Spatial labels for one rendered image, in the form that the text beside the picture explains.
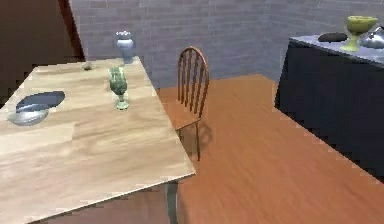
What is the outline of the brown wooden chair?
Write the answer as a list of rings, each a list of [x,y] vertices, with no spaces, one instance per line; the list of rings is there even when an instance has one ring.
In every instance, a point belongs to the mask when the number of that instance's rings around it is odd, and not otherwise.
[[[201,158],[199,122],[202,119],[210,83],[210,71],[204,54],[194,46],[184,48],[177,62],[177,92],[174,99],[166,99],[163,107],[177,135],[195,127],[197,160]]]

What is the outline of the green glass goblet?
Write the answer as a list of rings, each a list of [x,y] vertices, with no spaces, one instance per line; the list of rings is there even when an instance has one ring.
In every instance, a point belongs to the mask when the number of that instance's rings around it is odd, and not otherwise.
[[[129,104],[124,98],[127,91],[127,80],[122,67],[112,67],[109,72],[109,86],[111,91],[118,97],[116,108],[119,110],[127,109]]]

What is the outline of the grey lidded jar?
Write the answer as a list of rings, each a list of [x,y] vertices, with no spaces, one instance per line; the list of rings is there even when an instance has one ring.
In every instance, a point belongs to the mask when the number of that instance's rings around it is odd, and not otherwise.
[[[119,31],[116,33],[117,46],[121,50],[123,61],[130,64],[134,58],[134,42],[132,35],[128,31]]]

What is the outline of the light wooden table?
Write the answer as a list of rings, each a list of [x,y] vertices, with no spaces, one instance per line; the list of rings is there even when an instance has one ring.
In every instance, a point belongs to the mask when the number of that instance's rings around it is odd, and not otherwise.
[[[129,106],[116,107],[108,70],[119,59],[35,68],[0,108],[0,224],[34,224],[166,185],[195,169],[140,61],[124,68]],[[17,103],[60,90],[64,100],[34,126],[8,121]]]

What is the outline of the dark blue counter cabinet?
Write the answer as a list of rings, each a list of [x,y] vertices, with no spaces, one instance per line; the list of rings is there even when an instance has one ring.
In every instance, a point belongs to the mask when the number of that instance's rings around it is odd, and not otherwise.
[[[384,181],[384,49],[291,37],[275,107]]]

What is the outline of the black oval object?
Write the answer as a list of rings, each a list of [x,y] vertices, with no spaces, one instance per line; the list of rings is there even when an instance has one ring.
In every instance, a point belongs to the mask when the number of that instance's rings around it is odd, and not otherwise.
[[[342,41],[346,41],[347,39],[348,39],[348,36],[345,33],[341,33],[341,32],[324,33],[318,37],[319,42],[328,42],[328,43],[342,42]]]

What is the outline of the grey oval dish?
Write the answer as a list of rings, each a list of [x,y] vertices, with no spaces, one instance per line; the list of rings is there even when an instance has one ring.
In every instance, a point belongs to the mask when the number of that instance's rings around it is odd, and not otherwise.
[[[7,120],[17,126],[33,126],[42,122],[49,114],[46,104],[30,104],[17,108]]]

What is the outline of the dark brown door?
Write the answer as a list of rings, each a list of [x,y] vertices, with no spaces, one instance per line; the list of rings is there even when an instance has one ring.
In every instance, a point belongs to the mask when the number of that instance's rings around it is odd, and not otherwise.
[[[0,0],[0,108],[34,68],[84,59],[70,0]]]

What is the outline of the yellow green goblet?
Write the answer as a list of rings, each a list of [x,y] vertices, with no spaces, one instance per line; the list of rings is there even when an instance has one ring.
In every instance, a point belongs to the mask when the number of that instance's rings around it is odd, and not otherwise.
[[[350,36],[340,49],[357,52],[359,50],[359,45],[357,43],[359,37],[368,32],[377,21],[378,19],[376,17],[371,16],[348,16],[346,20],[346,29],[349,31]]]

